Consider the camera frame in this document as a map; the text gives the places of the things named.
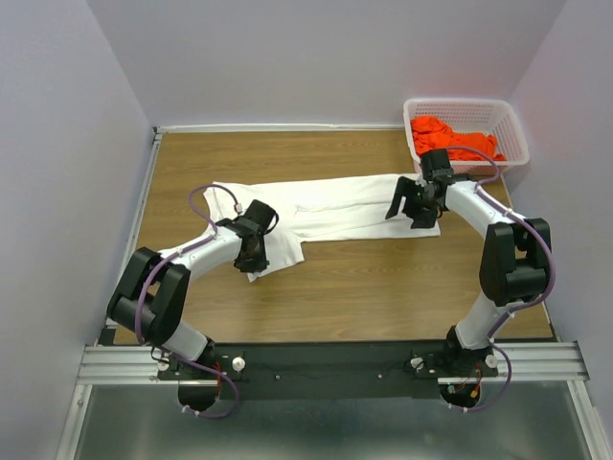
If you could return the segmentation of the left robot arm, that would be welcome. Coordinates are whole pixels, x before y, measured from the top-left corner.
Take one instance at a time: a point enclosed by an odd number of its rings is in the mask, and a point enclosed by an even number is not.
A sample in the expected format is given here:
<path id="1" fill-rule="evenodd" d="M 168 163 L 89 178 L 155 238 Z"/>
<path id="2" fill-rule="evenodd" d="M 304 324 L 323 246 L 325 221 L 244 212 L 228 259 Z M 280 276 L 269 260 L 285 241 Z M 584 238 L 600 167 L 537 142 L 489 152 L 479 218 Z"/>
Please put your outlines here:
<path id="1" fill-rule="evenodd" d="M 106 309 L 106 317 L 131 330 L 141 343 L 179 357 L 193 379 L 215 363 L 215 343 L 183 319 L 190 282 L 214 268 L 232 264 L 242 273 L 269 267 L 264 237 L 279 223 L 278 213 L 253 200 L 235 218 L 223 218 L 204 233 L 174 248 L 137 249 L 129 258 Z"/>

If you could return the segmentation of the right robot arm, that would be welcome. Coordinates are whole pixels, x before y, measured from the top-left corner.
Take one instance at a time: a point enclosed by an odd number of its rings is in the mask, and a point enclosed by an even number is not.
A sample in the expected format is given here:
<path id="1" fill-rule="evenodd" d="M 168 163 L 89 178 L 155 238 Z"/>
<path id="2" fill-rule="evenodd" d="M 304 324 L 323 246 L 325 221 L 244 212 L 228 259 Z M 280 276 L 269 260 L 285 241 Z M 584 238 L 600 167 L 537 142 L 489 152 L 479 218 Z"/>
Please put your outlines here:
<path id="1" fill-rule="evenodd" d="M 420 168 L 420 178 L 398 179 L 386 217 L 403 214 L 412 228 L 430 229 L 453 212 L 484 240 L 477 300 L 430 361 L 439 374 L 460 376 L 486 361 L 494 337 L 517 311 L 542 303 L 553 289 L 551 230 L 546 220 L 503 205 L 483 181 L 454 172 L 448 149 L 424 153 Z"/>

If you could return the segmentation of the white t shirt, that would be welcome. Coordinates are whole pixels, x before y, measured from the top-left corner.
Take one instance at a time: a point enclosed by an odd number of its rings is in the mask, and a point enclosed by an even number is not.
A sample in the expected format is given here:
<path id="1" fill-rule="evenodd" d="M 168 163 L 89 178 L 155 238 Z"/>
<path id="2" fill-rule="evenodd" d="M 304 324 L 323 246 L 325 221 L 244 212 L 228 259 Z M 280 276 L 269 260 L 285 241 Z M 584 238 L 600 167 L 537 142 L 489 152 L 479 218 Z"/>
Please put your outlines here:
<path id="1" fill-rule="evenodd" d="M 280 223 L 264 238 L 268 268 L 258 278 L 305 260 L 304 242 L 438 237 L 439 226 L 413 229 L 399 214 L 386 219 L 400 175 L 397 173 L 255 185 L 217 182 L 203 196 L 215 220 L 233 218 L 234 204 L 259 200 L 273 208 Z"/>

